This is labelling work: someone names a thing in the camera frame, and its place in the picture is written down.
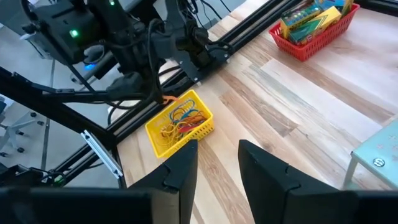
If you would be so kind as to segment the blue rubber band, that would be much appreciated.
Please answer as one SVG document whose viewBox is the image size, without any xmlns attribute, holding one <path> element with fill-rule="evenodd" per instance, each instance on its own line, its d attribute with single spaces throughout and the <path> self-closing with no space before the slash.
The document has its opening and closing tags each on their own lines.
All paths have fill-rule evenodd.
<svg viewBox="0 0 398 224">
<path fill-rule="evenodd" d="M 198 112 L 193 100 L 186 100 L 169 113 L 171 122 L 178 123 L 187 118 L 192 112 Z"/>
</svg>

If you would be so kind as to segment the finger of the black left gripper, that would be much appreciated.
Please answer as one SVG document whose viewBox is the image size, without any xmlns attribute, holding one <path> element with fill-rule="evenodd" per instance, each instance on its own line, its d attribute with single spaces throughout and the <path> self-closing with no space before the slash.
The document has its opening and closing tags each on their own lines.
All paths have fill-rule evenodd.
<svg viewBox="0 0 398 224">
<path fill-rule="evenodd" d="M 115 79 L 106 91 L 110 100 L 140 100 L 145 96 L 142 84 L 141 75 L 133 72 Z"/>
<path fill-rule="evenodd" d="M 153 101 L 156 103 L 164 102 L 158 73 L 154 73 L 151 70 L 146 71 L 146 88 L 146 103 L 151 103 Z"/>
</svg>

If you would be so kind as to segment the yellow plastic bin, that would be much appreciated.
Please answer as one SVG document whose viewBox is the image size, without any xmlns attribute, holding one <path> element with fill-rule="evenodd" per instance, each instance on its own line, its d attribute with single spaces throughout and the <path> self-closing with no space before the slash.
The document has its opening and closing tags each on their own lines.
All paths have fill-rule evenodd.
<svg viewBox="0 0 398 224">
<path fill-rule="evenodd" d="M 165 107 L 164 110 L 155 115 L 145 125 L 146 133 L 152 144 L 154 153 L 156 157 L 159 159 L 166 159 L 170 157 L 172 154 L 177 152 L 181 147 L 183 147 L 187 142 L 189 142 L 192 139 L 196 139 L 198 141 L 203 139 L 207 134 L 210 134 L 215 128 L 212 112 L 208 109 L 206 104 L 204 104 L 204 102 L 201 100 L 201 98 L 197 95 L 197 93 L 194 90 L 187 91 L 179 98 L 183 102 L 186 100 L 193 100 L 195 102 L 195 108 L 198 110 L 198 112 L 192 112 L 189 116 L 195 116 L 200 114 L 206 117 L 207 120 L 200 123 L 199 124 L 200 126 L 195 128 L 193 131 L 190 131 L 189 133 L 184 133 L 183 138 L 181 138 L 181 140 L 179 140 L 172 147 L 167 149 L 159 145 L 159 143 L 164 142 L 164 140 L 160 135 L 160 130 L 171 123 L 171 120 L 169 118 L 169 113 L 173 109 L 175 109 L 178 105 L 181 104 L 177 102 L 169 103 L 169 105 Z"/>
</svg>

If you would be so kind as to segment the yellow rubber band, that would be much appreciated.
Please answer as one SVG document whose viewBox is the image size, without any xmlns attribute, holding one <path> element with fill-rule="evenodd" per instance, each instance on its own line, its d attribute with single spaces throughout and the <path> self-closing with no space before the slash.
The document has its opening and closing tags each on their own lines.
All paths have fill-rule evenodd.
<svg viewBox="0 0 398 224">
<path fill-rule="evenodd" d="M 179 123 L 171 122 L 170 124 L 162 128 L 160 130 L 160 135 L 164 140 L 164 142 L 159 143 L 159 145 L 167 149 L 172 147 L 175 143 L 181 140 L 181 138 L 183 138 L 184 133 L 182 133 L 180 130 L 182 128 L 186 128 L 187 126 L 188 123 L 186 122 L 179 122 Z"/>
</svg>

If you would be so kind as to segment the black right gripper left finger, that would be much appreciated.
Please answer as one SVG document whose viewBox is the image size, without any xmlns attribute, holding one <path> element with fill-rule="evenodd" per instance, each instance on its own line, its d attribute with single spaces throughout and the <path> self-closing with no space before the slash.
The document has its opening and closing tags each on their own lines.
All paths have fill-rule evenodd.
<svg viewBox="0 0 398 224">
<path fill-rule="evenodd" d="M 190 140 L 129 189 L 134 224 L 190 224 L 197 185 L 198 141 Z"/>
</svg>

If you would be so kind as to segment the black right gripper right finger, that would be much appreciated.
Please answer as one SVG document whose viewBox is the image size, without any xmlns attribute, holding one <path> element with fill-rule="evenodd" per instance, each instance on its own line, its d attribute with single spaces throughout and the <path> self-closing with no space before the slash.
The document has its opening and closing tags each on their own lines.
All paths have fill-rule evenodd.
<svg viewBox="0 0 398 224">
<path fill-rule="evenodd" d="M 289 164 L 245 139 L 239 141 L 238 160 L 255 224 L 283 224 L 287 194 L 300 187 L 287 173 Z"/>
</svg>

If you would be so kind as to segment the white chair base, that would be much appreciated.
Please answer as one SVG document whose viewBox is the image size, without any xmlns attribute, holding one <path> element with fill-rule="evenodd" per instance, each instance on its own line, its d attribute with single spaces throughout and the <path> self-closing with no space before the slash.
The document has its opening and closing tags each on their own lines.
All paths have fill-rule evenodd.
<svg viewBox="0 0 398 224">
<path fill-rule="evenodd" d="M 0 157 L 7 157 L 9 155 L 2 150 L 7 143 L 11 143 L 11 146 L 19 153 L 23 153 L 25 151 L 23 147 L 19 147 L 17 143 L 17 136 L 25 135 L 21 129 L 26 126 L 30 126 L 31 124 L 43 126 L 45 123 L 38 119 L 36 112 L 27 112 L 9 126 L 3 125 L 0 121 L 0 128 L 5 130 L 4 135 L 0 136 Z"/>
</svg>

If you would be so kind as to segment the green perforated metal riser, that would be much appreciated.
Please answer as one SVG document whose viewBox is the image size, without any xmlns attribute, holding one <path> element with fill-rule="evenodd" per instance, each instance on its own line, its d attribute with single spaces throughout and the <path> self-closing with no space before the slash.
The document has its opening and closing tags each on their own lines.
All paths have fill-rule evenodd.
<svg viewBox="0 0 398 224">
<path fill-rule="evenodd" d="M 350 156 L 343 189 L 355 187 L 352 178 L 360 164 L 388 187 L 398 190 L 398 117 L 353 150 Z"/>
</svg>

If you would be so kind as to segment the black computer mouse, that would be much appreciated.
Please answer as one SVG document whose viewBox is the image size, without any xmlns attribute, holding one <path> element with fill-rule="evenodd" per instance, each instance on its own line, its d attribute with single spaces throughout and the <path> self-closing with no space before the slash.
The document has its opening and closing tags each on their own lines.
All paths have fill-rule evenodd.
<svg viewBox="0 0 398 224">
<path fill-rule="evenodd" d="M 105 49 L 102 45 L 94 45 L 84 51 L 83 60 L 85 70 L 94 69 L 95 65 L 104 57 Z"/>
</svg>

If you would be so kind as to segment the red plastic basket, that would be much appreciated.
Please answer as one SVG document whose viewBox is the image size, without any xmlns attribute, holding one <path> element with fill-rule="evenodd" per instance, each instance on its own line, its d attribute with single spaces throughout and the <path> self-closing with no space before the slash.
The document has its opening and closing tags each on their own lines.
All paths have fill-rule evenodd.
<svg viewBox="0 0 398 224">
<path fill-rule="evenodd" d="M 294 45 L 288 40 L 282 38 L 280 36 L 280 23 L 278 22 L 276 25 L 272 26 L 268 33 L 274 39 L 274 42 L 278 46 L 278 48 L 284 52 L 287 52 L 291 56 L 296 59 L 304 62 L 309 59 L 312 55 L 317 53 L 319 50 L 324 48 L 330 42 L 334 41 L 337 37 L 339 37 L 342 33 L 344 33 L 356 13 L 356 11 L 360 8 L 359 4 L 354 3 L 351 11 L 345 15 L 342 19 L 340 19 L 336 24 L 327 28 L 326 31 L 316 36 L 311 42 L 307 45 Z"/>
</svg>

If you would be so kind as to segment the yellow green crayon box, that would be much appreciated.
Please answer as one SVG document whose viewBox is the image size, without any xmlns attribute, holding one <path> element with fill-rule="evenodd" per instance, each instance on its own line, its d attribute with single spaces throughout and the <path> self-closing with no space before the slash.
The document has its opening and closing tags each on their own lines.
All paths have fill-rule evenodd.
<svg viewBox="0 0 398 224">
<path fill-rule="evenodd" d="M 304 1 L 283 12 L 280 22 L 281 36 L 287 39 L 291 31 L 313 19 L 321 12 L 322 9 L 314 1 Z"/>
<path fill-rule="evenodd" d="M 288 40 L 295 45 L 306 45 L 341 19 L 341 12 L 332 6 L 313 19 L 294 29 Z"/>
</svg>

